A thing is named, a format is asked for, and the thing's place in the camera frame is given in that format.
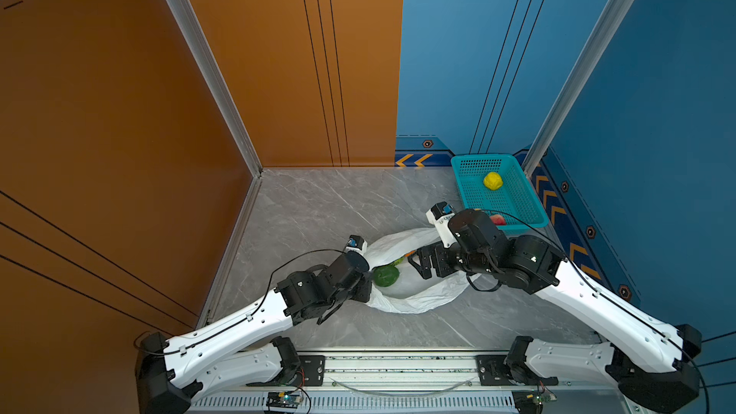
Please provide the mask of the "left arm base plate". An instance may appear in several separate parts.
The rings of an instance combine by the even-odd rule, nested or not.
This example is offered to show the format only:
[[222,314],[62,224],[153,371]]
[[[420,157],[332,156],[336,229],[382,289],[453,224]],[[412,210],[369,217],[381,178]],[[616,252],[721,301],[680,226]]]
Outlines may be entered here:
[[322,386],[325,376],[324,355],[299,355],[300,362],[291,369],[283,370],[276,378],[266,383],[247,383],[249,387],[271,386]]

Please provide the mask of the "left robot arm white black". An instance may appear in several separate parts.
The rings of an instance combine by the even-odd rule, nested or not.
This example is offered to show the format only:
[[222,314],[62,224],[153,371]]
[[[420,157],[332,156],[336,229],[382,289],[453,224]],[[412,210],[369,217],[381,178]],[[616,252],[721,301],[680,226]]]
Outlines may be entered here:
[[178,335],[142,335],[134,342],[142,413],[184,413],[206,395],[249,383],[289,383],[299,356],[282,333],[322,324],[349,301],[367,302],[370,266],[358,251],[329,266],[295,271],[254,304],[208,326]]

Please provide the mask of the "teal plastic basket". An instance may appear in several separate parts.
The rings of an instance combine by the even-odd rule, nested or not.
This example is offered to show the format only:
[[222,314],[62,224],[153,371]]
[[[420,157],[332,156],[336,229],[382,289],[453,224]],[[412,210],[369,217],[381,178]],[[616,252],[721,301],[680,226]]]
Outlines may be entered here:
[[[450,161],[458,193],[466,209],[484,210],[503,216],[500,230],[508,237],[548,226],[549,218],[517,158],[511,154],[457,155]],[[502,185],[490,190],[483,180],[500,176]]]

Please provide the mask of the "white plastic bag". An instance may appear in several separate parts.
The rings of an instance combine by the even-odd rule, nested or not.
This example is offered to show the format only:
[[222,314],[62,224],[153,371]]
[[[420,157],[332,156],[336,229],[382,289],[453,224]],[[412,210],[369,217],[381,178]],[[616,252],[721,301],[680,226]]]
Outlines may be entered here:
[[423,279],[404,258],[416,248],[440,241],[434,228],[416,228],[386,235],[370,243],[363,257],[371,270],[402,259],[398,280],[389,287],[373,285],[369,308],[389,314],[423,314],[442,307],[459,297],[468,287],[463,272],[446,278]]

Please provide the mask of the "yellow lemon fruit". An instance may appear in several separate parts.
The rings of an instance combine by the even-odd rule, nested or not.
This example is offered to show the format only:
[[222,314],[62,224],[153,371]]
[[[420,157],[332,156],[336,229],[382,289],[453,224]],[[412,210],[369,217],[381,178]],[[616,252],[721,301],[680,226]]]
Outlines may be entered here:
[[498,172],[489,172],[483,178],[483,185],[490,191],[498,191],[503,187],[504,181]]

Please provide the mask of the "dark green fruit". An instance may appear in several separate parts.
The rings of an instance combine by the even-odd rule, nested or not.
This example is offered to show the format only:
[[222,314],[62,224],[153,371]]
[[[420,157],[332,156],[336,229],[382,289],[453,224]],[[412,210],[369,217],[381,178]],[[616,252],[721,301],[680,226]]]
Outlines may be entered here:
[[400,270],[396,266],[387,264],[374,270],[373,282],[379,288],[389,288],[399,280],[400,275]]

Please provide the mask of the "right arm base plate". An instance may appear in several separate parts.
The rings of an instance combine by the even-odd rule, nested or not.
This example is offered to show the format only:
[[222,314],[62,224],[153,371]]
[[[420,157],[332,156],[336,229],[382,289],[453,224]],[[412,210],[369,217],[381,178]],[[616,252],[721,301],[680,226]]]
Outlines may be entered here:
[[506,356],[479,355],[475,357],[476,371],[482,386],[556,386],[559,379],[540,378],[524,363],[508,365]]

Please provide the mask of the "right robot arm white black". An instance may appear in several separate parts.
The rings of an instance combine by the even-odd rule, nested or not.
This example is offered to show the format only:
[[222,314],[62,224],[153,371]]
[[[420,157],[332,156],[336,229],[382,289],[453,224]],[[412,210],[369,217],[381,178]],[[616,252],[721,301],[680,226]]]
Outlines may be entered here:
[[408,257],[424,279],[463,273],[471,281],[475,275],[490,275],[499,288],[547,301],[600,335],[595,345],[516,337],[503,362],[512,383],[541,387],[570,379],[609,384],[657,413],[674,413],[705,394],[694,361],[702,336],[694,327],[659,321],[598,285],[538,230],[509,238],[486,212],[456,213],[445,202],[425,215],[439,239]]

